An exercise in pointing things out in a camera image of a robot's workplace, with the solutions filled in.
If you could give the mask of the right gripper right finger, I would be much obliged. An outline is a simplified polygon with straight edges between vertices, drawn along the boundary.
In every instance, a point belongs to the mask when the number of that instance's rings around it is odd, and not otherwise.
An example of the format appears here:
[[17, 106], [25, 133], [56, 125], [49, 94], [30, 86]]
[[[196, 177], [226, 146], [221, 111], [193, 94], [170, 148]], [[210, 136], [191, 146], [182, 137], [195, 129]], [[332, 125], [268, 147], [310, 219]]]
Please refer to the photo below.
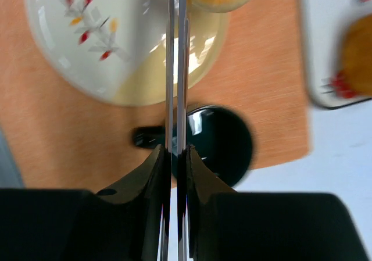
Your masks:
[[237, 192], [193, 146], [186, 153], [194, 260], [367, 260], [352, 218], [329, 193]]

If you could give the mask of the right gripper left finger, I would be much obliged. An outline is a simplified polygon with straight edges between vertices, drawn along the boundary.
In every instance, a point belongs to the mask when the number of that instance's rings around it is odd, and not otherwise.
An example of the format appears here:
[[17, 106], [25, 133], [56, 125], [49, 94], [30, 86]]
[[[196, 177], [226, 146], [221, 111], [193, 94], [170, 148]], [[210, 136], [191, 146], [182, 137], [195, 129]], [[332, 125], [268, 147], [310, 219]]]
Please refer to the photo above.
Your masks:
[[91, 192], [1, 189], [2, 260], [156, 260], [169, 233], [167, 152]]

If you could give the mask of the large sugared ring pastry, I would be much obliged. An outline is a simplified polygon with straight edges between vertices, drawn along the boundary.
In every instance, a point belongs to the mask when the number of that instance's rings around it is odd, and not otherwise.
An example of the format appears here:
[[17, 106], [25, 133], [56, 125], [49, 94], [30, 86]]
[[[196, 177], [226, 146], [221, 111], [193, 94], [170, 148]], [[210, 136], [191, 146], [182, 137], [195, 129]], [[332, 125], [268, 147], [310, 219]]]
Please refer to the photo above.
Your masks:
[[340, 93], [344, 98], [371, 96], [371, 15], [353, 22], [342, 40]]

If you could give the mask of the metal bread tongs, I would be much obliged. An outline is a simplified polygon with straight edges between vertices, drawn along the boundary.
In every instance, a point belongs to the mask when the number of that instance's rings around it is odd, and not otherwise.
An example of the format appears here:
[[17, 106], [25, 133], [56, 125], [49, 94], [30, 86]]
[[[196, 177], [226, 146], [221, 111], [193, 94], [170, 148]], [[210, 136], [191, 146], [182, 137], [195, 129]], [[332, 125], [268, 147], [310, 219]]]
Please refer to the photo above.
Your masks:
[[178, 260], [188, 259], [187, 92], [191, 0], [167, 0], [166, 27], [166, 163], [176, 172]]

